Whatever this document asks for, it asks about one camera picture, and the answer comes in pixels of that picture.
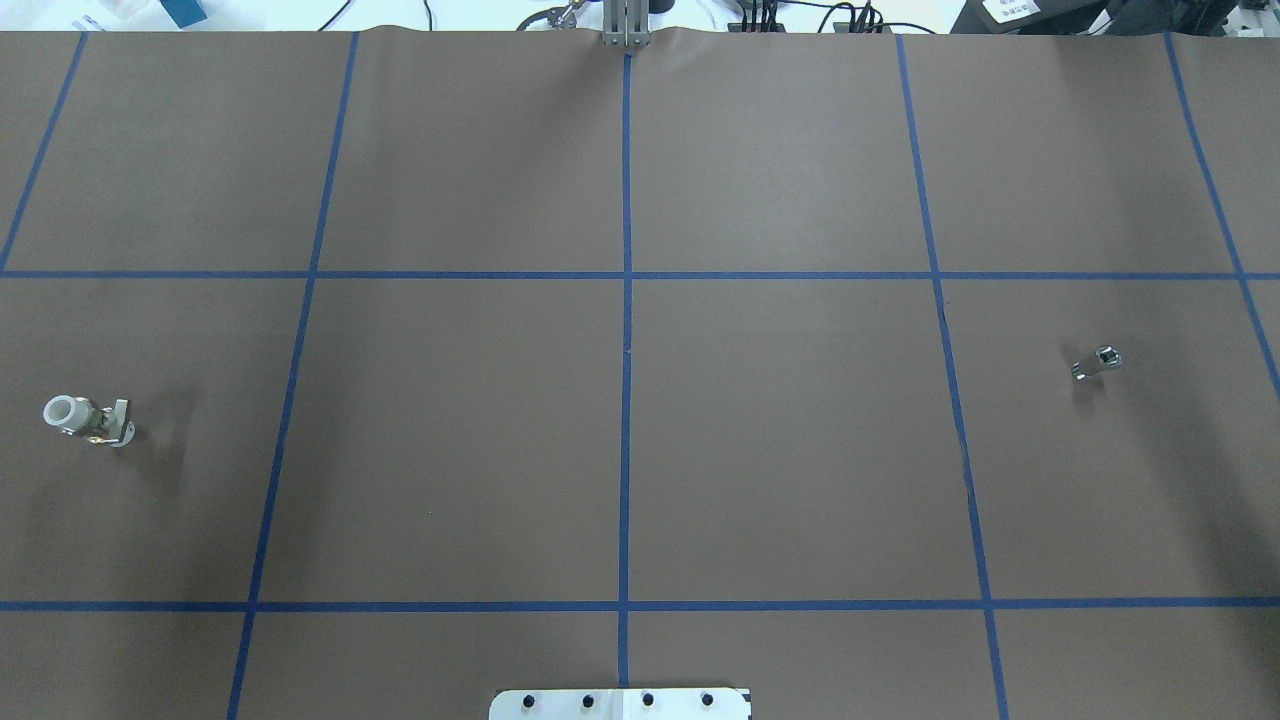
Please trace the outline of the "small chrome pipe fitting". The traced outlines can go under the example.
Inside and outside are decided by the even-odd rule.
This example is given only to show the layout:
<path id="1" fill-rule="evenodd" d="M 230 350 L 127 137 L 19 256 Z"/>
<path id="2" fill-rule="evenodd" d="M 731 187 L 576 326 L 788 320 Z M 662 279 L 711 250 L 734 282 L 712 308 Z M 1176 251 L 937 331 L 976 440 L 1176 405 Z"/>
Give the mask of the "small chrome pipe fitting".
<path id="1" fill-rule="evenodd" d="M 1114 346 L 1105 345 L 1096 348 L 1089 356 L 1075 361 L 1070 373 L 1075 382 L 1085 382 L 1103 372 L 1119 369 L 1123 363 L 1123 355 Z"/>

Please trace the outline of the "white PPR valve with brass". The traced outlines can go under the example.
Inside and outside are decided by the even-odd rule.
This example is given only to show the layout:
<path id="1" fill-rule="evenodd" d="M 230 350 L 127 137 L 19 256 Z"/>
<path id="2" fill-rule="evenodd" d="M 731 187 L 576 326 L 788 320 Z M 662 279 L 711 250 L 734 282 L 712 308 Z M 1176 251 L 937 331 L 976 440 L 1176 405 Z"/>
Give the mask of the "white PPR valve with brass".
<path id="1" fill-rule="evenodd" d="M 64 436 L 82 438 L 91 445 L 119 448 L 136 434 L 131 404 L 125 398 L 99 406 L 91 398 L 58 395 L 45 404 L 42 419 Z"/>

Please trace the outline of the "brown paper table mat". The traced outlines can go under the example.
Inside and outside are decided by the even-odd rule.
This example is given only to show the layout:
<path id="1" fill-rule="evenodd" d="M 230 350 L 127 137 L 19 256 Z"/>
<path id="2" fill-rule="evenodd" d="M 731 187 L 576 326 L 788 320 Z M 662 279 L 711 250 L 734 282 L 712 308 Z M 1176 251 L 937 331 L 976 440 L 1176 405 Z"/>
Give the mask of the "brown paper table mat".
<path id="1" fill-rule="evenodd" d="M 1275 719 L 1276 128 L 1274 38 L 6 32 L 3 716 Z"/>

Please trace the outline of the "white mounting plate with bolts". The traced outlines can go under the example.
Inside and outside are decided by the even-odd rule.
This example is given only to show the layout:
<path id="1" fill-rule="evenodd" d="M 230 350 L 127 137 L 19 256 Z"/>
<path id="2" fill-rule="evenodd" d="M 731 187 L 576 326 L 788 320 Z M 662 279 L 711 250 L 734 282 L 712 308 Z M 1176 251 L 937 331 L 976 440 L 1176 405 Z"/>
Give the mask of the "white mounting plate with bolts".
<path id="1" fill-rule="evenodd" d="M 730 687 L 516 689 L 489 719 L 751 719 L 750 692 Z"/>

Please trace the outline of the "black power strip with plugs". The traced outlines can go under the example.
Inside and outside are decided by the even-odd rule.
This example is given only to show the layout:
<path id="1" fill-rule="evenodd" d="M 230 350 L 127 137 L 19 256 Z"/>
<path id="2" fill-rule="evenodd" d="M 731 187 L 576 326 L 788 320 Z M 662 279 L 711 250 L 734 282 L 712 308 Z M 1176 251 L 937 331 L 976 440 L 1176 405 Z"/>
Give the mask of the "black power strip with plugs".
<path id="1" fill-rule="evenodd" d="M 741 31 L 883 35 L 892 29 L 872 1 L 721 1 Z"/>

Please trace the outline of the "black device with white label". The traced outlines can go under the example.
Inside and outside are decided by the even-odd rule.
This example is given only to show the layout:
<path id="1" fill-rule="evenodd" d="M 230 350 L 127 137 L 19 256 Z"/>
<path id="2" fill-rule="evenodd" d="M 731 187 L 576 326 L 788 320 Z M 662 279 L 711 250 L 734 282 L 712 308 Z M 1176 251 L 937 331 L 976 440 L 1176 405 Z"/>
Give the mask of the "black device with white label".
<path id="1" fill-rule="evenodd" d="M 965 1 L 951 35 L 1079 35 L 1108 1 Z"/>

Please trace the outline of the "teal box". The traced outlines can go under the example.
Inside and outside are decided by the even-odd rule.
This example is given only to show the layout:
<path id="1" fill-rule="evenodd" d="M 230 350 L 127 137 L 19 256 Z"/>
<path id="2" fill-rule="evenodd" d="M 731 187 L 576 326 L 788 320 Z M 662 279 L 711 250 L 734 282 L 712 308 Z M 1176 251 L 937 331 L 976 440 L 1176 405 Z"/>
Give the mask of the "teal box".
<path id="1" fill-rule="evenodd" d="M 209 18 L 200 0 L 160 0 L 160 6 L 178 29 L 187 29 Z"/>

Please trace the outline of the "aluminium profile post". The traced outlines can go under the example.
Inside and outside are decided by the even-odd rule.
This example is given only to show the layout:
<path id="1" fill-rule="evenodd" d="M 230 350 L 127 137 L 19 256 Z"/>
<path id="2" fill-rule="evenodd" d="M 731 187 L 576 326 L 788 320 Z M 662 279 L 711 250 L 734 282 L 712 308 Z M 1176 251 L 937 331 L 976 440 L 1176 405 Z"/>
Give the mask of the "aluminium profile post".
<path id="1" fill-rule="evenodd" d="M 648 0 L 603 0 L 602 42 L 607 47 L 644 47 L 652 40 Z"/>

